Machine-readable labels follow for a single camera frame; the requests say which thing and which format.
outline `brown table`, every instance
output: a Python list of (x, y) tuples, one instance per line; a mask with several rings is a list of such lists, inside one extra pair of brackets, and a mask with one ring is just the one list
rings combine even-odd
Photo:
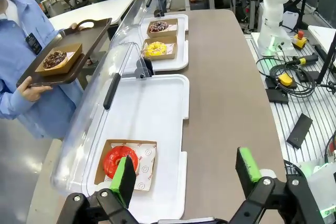
[[(249, 147), (259, 168), (285, 181), (278, 134), (265, 88), (243, 32), (229, 10), (178, 12), (189, 17), (190, 115), (183, 219), (230, 220), (244, 201), (235, 171), (237, 148)], [(283, 223), (276, 211), (261, 223)]]

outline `black tag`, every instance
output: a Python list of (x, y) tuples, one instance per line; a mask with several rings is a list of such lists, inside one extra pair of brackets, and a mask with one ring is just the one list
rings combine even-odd
[(40, 45), (40, 43), (38, 42), (33, 33), (28, 35), (28, 37), (26, 38), (26, 42), (36, 55), (38, 55), (41, 52), (42, 46)]

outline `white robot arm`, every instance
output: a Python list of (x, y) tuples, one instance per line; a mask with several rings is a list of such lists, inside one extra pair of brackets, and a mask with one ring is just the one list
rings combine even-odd
[(260, 35), (258, 38), (258, 48), (262, 55), (276, 55), (280, 45), (286, 56), (294, 56), (295, 50), (290, 37), (281, 27), (284, 3), (289, 0), (264, 0), (264, 13)]

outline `donut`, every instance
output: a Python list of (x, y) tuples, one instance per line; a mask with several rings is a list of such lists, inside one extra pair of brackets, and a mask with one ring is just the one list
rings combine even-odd
[(43, 68), (46, 70), (52, 68), (60, 68), (68, 62), (68, 57), (66, 52), (56, 51), (49, 54), (43, 61)]
[(145, 50), (145, 56), (157, 56), (157, 55), (165, 55), (167, 53), (167, 46), (162, 42), (153, 42), (150, 43)]
[(105, 174), (109, 178), (113, 179), (114, 174), (118, 168), (120, 159), (122, 157), (127, 157), (128, 155), (132, 159), (134, 171), (137, 172), (139, 168), (139, 159), (135, 151), (127, 146), (116, 146), (112, 148), (104, 157), (103, 167)]
[(149, 31), (155, 33), (157, 31), (163, 31), (168, 28), (168, 23), (164, 21), (157, 21), (149, 26)]

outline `clear plastic lid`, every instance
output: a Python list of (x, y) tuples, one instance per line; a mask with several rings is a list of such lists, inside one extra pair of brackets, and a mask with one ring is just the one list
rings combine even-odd
[(140, 25), (160, 9), (159, 0), (136, 0), (112, 39), (110, 50), (100, 61), (72, 118), (51, 183), (62, 194), (89, 195), (86, 184), (104, 116), (118, 84), (125, 78), (143, 80), (149, 76), (141, 57)]

